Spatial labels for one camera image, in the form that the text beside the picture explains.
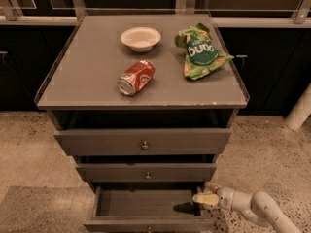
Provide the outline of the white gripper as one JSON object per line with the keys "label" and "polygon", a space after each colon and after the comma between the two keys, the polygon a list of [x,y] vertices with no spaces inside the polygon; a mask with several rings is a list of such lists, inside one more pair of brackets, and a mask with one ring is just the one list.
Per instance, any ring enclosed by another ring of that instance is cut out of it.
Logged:
{"label": "white gripper", "polygon": [[212,182],[204,184],[204,192],[194,194],[192,200],[195,203],[210,206],[215,206],[219,203],[221,208],[237,213],[245,213],[251,209],[252,196],[250,194],[226,186],[221,187],[219,184]]}

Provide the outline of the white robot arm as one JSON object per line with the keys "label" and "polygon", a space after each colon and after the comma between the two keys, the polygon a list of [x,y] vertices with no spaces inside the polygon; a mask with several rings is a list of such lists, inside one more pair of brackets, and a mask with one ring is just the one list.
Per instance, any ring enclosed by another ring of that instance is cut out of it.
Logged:
{"label": "white robot arm", "polygon": [[266,192],[253,194],[234,188],[206,182],[202,192],[192,196],[192,201],[234,211],[257,226],[271,226],[276,233],[302,233],[283,213],[276,201]]}

